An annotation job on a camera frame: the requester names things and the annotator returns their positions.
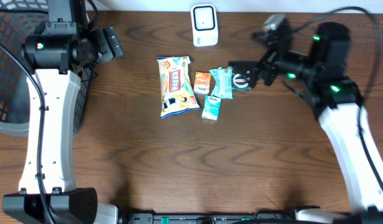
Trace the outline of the light blue tissue pack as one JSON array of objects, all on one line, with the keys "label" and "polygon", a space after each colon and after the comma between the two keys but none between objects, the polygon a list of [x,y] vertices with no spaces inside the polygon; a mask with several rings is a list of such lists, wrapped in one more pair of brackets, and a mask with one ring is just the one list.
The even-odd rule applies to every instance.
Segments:
[{"label": "light blue tissue pack", "polygon": [[205,104],[201,117],[217,121],[221,107],[221,99],[215,96],[205,96]]}]

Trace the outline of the large yellow snack bag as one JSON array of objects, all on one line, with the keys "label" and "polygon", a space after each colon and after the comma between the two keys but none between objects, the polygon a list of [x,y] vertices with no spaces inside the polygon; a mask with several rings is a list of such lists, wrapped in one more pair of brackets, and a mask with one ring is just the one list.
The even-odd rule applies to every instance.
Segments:
[{"label": "large yellow snack bag", "polygon": [[188,74],[189,56],[158,56],[157,63],[161,89],[160,117],[165,119],[200,109]]}]

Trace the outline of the small orange carton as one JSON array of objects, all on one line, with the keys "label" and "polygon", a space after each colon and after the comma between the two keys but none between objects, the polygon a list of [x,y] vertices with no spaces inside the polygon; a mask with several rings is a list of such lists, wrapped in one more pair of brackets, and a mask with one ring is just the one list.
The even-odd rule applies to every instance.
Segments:
[{"label": "small orange carton", "polygon": [[193,90],[198,95],[207,95],[210,92],[211,73],[196,72]]}]

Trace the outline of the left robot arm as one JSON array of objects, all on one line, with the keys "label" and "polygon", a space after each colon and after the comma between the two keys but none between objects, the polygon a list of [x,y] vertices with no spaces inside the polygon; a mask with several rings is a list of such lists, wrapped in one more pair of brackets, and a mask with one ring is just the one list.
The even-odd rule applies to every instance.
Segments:
[{"label": "left robot arm", "polygon": [[86,1],[49,1],[47,14],[17,60],[29,87],[29,137],[19,190],[3,196],[3,212],[21,223],[125,223],[118,206],[100,202],[92,187],[77,187],[73,165],[82,74],[120,57],[121,45],[112,27],[97,29],[88,18]]}]

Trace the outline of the teal snack packet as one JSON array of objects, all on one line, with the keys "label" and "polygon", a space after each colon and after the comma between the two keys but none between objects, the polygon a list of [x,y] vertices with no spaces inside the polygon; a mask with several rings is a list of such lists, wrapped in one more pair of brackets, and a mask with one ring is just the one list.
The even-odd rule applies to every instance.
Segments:
[{"label": "teal snack packet", "polygon": [[211,76],[215,80],[215,86],[211,93],[212,96],[222,98],[222,99],[232,99],[233,98],[233,88],[232,88],[232,72],[233,68],[215,68],[209,70]]}]

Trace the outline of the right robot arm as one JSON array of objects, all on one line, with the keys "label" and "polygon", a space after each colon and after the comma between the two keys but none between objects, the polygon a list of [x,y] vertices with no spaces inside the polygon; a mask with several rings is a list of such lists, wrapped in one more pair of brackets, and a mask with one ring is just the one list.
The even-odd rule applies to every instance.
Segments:
[{"label": "right robot arm", "polygon": [[335,151],[348,192],[350,214],[330,213],[319,207],[297,208],[288,218],[272,223],[383,223],[383,161],[372,138],[364,98],[345,75],[351,45],[349,29],[339,23],[318,26],[309,54],[291,49],[293,31],[281,14],[270,17],[254,37],[267,52],[259,61],[231,61],[234,72],[254,88],[270,86],[283,75],[300,81],[299,93],[311,108]]}]

